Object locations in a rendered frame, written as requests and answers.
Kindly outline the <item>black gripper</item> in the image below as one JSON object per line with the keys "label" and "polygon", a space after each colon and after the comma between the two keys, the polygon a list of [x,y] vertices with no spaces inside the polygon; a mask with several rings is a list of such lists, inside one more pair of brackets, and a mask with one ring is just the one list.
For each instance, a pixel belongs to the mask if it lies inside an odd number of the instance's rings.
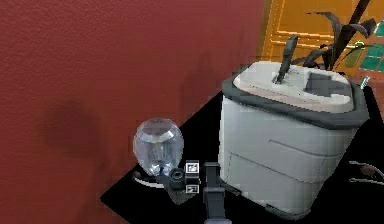
{"label": "black gripper", "polygon": [[153,179],[143,177],[138,171],[132,174],[132,180],[146,187],[165,189],[176,205],[181,205],[200,193],[200,179],[197,173],[189,175],[184,169],[174,168],[168,175],[161,174]]}

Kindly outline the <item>orange panelled room door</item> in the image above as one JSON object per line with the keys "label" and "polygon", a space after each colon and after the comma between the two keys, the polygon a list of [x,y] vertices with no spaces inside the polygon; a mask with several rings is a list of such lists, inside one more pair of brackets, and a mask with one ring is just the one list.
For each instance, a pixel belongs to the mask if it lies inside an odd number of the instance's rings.
{"label": "orange panelled room door", "polygon": [[[286,42],[292,36],[298,38],[292,60],[307,56],[322,44],[332,44],[331,23],[325,16],[317,15],[316,12],[332,12],[342,24],[347,24],[359,0],[266,0],[266,2],[269,11],[260,59],[280,62],[283,60]],[[360,21],[363,22],[370,18],[374,18],[377,24],[384,19],[384,0],[371,0]],[[369,38],[356,33],[336,62],[337,67],[332,71],[344,72],[355,77],[362,76],[364,72],[373,76],[384,74],[360,68],[365,51],[370,47]],[[357,64],[352,68],[347,68],[345,62],[349,52],[348,46],[352,46],[357,41],[365,43],[364,50]]]}

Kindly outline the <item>dark leafy houseplant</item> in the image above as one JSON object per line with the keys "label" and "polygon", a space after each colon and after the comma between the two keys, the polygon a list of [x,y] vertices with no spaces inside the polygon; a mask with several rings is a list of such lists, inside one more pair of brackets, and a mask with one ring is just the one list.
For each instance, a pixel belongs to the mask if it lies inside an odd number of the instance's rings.
{"label": "dark leafy houseplant", "polygon": [[375,31],[377,22],[374,18],[360,21],[371,0],[359,0],[349,22],[342,24],[339,18],[329,11],[317,11],[317,15],[325,16],[331,23],[333,43],[322,44],[312,50],[307,56],[292,60],[291,65],[302,64],[303,67],[332,71],[337,67],[342,52],[356,33],[369,38]]}

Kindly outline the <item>teal paned window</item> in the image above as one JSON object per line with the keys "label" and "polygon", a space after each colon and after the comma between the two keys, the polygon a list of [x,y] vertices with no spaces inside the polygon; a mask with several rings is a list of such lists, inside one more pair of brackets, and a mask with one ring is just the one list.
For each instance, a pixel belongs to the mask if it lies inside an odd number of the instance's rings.
{"label": "teal paned window", "polygon": [[365,51],[360,65],[362,70],[384,73],[384,19],[382,19],[369,38],[370,47]]}

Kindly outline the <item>clear glass round vase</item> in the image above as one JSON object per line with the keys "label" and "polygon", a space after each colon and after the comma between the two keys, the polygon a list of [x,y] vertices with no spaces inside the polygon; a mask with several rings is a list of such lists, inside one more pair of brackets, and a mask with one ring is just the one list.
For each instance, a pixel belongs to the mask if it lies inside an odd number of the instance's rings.
{"label": "clear glass round vase", "polygon": [[138,164],[149,176],[168,176],[183,155],[184,138],[177,124],[168,118],[152,118],[140,124],[133,139]]}

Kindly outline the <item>white suitcase with grey rim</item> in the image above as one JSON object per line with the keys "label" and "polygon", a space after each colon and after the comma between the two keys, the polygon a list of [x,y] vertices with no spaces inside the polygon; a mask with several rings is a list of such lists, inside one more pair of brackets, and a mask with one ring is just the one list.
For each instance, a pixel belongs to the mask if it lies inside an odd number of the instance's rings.
{"label": "white suitcase with grey rim", "polygon": [[222,83],[220,177],[284,219],[305,217],[369,112],[361,87],[292,60],[256,61]]}

